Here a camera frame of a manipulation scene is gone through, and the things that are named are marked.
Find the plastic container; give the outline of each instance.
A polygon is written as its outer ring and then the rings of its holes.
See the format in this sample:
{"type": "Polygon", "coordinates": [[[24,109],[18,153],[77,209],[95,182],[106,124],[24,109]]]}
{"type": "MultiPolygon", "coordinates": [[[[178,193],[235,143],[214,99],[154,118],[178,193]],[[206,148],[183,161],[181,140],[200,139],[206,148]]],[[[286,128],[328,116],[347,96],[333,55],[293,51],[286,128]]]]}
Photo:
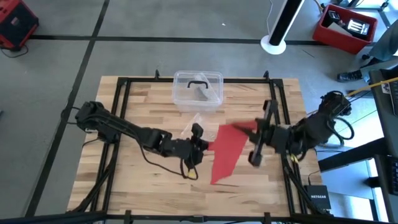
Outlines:
{"type": "Polygon", "coordinates": [[[178,71],[173,101],[181,112],[215,111],[223,103],[223,83],[219,72],[178,71]]]}
{"type": "Polygon", "coordinates": [[[312,39],[338,49],[345,50],[351,54],[358,54],[358,52],[361,51],[365,46],[372,43],[376,27],[377,19],[330,4],[323,11],[323,15],[319,20],[315,32],[313,33],[312,39]],[[359,39],[350,35],[341,34],[337,31],[322,26],[325,15],[329,10],[337,12],[343,22],[347,22],[350,19],[358,19],[368,23],[370,25],[368,38],[366,40],[359,39]]]}

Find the red toolbox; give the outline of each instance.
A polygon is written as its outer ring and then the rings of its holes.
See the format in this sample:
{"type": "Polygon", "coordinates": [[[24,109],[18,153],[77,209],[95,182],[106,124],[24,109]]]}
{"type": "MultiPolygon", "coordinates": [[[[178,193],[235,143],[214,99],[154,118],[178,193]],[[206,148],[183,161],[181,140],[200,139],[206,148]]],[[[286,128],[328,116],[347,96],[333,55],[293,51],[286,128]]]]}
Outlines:
{"type": "Polygon", "coordinates": [[[39,25],[21,0],[0,0],[0,48],[18,51],[39,25]]]}
{"type": "Polygon", "coordinates": [[[338,49],[345,50],[351,54],[358,54],[358,52],[361,51],[365,46],[372,43],[376,27],[377,19],[330,4],[323,11],[323,15],[317,24],[317,28],[313,33],[312,39],[338,49]],[[368,23],[370,25],[368,38],[366,40],[359,39],[353,36],[341,34],[337,31],[322,26],[326,13],[329,10],[337,12],[343,22],[347,22],[350,19],[357,19],[368,23]]]}

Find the yellow cable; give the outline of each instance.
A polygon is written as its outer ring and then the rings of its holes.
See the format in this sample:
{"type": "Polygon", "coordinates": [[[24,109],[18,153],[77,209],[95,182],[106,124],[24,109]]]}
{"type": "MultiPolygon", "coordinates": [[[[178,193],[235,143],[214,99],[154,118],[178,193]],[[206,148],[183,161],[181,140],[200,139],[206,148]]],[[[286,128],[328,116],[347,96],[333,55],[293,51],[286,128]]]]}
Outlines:
{"type": "MultiPolygon", "coordinates": [[[[355,95],[357,93],[360,93],[361,91],[364,91],[364,90],[367,90],[367,89],[370,89],[370,88],[373,88],[373,87],[376,87],[376,86],[379,86],[379,85],[382,85],[382,84],[385,84],[385,83],[394,82],[394,81],[398,81],[398,77],[390,78],[389,80],[381,81],[379,83],[375,83],[375,84],[372,84],[372,85],[368,85],[366,87],[359,88],[359,89],[357,89],[355,91],[352,91],[351,93],[348,93],[344,97],[349,97],[349,96],[355,95]]],[[[311,112],[307,113],[307,116],[310,116],[311,114],[314,114],[316,112],[318,112],[318,110],[311,111],[311,112]]]]}
{"type": "Polygon", "coordinates": [[[291,160],[292,162],[299,163],[299,160],[297,159],[297,156],[295,156],[295,155],[293,155],[293,154],[290,155],[290,160],[291,160]]]}

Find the lid handle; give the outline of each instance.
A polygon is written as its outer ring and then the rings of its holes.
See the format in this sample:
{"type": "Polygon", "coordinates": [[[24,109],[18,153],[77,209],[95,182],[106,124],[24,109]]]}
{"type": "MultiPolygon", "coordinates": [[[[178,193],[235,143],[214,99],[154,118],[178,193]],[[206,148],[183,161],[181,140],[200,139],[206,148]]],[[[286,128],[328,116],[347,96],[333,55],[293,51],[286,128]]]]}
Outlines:
{"type": "Polygon", "coordinates": [[[207,84],[207,82],[205,82],[205,81],[199,81],[199,80],[192,80],[192,81],[189,81],[189,82],[188,82],[188,88],[191,87],[191,84],[192,84],[192,83],[194,83],[194,84],[205,84],[205,85],[206,85],[206,88],[209,88],[209,85],[207,84]]]}

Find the red crate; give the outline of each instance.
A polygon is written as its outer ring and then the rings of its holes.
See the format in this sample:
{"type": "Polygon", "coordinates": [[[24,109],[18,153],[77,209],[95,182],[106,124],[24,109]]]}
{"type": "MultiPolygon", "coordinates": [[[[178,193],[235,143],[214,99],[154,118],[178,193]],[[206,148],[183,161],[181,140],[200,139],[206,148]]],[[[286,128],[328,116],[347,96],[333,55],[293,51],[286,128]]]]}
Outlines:
{"type": "Polygon", "coordinates": [[[349,9],[344,9],[342,7],[330,4],[326,7],[325,11],[323,12],[323,15],[319,20],[317,28],[313,33],[312,39],[336,47],[338,49],[345,50],[351,54],[358,54],[359,51],[361,51],[365,46],[367,46],[373,41],[376,27],[377,27],[377,19],[369,16],[364,16],[362,14],[350,11],[349,9]],[[340,19],[345,23],[347,23],[350,19],[358,19],[360,21],[370,24],[368,38],[366,40],[359,39],[353,36],[341,34],[339,32],[336,32],[334,30],[322,26],[322,22],[325,18],[325,15],[329,10],[337,12],[340,16],[340,19]]]}

